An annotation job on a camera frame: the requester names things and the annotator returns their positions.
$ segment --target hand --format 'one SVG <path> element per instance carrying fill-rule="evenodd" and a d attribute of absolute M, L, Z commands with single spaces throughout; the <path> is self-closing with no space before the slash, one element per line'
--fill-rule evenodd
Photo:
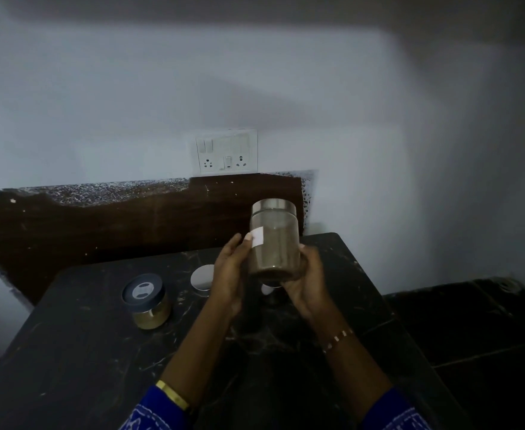
<path fill-rule="evenodd" d="M 324 271 L 318 249 L 301 244 L 300 252 L 308 261 L 304 276 L 299 280 L 284 282 L 282 286 L 302 318 L 312 324 L 315 315 L 329 305 L 331 299 L 324 284 Z"/>
<path fill-rule="evenodd" d="M 241 245 L 240 234 L 235 234 L 224 245 L 215 261 L 215 272 L 212 278 L 211 299 L 228 304 L 233 316 L 241 310 L 241 264 L 249 255 L 252 247 L 252 235 L 249 232 L 244 236 Z"/>

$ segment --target woman's right hand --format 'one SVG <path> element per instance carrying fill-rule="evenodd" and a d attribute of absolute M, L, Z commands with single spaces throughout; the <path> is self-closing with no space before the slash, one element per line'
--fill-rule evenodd
<path fill-rule="evenodd" d="M 283 282 L 295 308 L 310 324 L 324 308 L 331 305 L 332 300 L 324 283 L 322 261 L 316 247 L 300 245 L 300 252 L 305 256 L 308 265 L 304 276 L 300 279 Z"/>

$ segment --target navy blue lid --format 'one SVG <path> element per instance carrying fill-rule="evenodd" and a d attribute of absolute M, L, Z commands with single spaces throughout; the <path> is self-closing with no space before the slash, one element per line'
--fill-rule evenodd
<path fill-rule="evenodd" d="M 158 274 L 140 274 L 125 285 L 121 296 L 125 306 L 131 312 L 149 311 L 155 308 L 165 296 L 163 280 Z"/>

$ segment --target glass jar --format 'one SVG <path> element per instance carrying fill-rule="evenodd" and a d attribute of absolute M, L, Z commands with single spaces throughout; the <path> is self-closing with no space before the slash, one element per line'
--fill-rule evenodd
<path fill-rule="evenodd" d="M 249 274 L 261 282 L 283 282 L 300 277 L 299 226 L 292 202 L 263 199 L 255 203 L 250 231 Z"/>
<path fill-rule="evenodd" d="M 171 314 L 171 302 L 158 274 L 140 274 L 125 285 L 121 296 L 141 329 L 157 328 Z"/>

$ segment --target blue sleeve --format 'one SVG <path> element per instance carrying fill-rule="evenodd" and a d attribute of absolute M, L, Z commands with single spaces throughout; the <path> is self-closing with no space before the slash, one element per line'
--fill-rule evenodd
<path fill-rule="evenodd" d="M 165 392 L 152 386 L 145 397 L 135 406 L 120 430 L 183 430 L 187 429 L 185 412 L 166 396 Z"/>
<path fill-rule="evenodd" d="M 368 411 L 363 430 L 431 430 L 418 412 L 392 388 Z"/>

